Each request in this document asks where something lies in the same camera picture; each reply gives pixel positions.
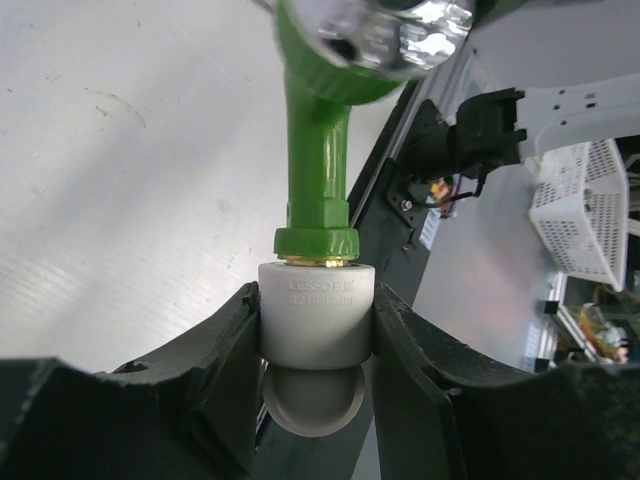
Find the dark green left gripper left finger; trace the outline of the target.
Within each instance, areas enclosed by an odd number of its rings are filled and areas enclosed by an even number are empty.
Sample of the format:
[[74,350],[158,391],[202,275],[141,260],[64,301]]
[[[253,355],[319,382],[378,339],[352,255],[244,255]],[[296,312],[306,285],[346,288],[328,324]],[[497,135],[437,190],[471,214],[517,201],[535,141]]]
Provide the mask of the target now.
[[111,373],[56,358],[1,364],[5,479],[245,479],[254,462],[259,295]]

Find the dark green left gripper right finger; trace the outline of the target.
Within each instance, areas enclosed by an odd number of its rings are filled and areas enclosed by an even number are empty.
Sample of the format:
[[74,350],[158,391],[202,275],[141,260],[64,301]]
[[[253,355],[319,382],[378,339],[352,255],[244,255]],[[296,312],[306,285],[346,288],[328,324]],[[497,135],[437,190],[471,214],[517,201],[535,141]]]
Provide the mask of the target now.
[[385,479],[635,479],[639,369],[542,374],[493,360],[375,289],[372,391]]

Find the white plastic elbow fitting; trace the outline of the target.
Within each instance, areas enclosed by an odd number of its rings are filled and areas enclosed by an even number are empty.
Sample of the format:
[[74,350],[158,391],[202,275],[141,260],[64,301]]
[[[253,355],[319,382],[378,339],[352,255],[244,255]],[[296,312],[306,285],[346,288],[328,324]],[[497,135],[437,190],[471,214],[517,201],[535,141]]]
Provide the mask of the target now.
[[292,434],[331,435],[365,397],[375,270],[268,263],[258,276],[266,408]]

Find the green faucet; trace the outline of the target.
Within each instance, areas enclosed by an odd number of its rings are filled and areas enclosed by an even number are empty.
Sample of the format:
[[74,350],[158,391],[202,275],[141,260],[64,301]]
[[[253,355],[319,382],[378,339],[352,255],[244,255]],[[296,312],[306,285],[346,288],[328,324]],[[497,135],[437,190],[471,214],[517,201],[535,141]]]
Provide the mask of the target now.
[[353,107],[423,78],[464,43],[473,1],[277,1],[284,62],[288,200],[274,252],[293,265],[359,256],[346,200]]

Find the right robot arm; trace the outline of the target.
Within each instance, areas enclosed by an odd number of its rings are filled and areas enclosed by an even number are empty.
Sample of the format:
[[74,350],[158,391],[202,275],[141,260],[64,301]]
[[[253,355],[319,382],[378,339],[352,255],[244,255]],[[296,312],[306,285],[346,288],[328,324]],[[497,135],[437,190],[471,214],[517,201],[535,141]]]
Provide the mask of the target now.
[[639,75],[556,88],[508,88],[458,108],[453,171],[484,175],[561,147],[639,134]]

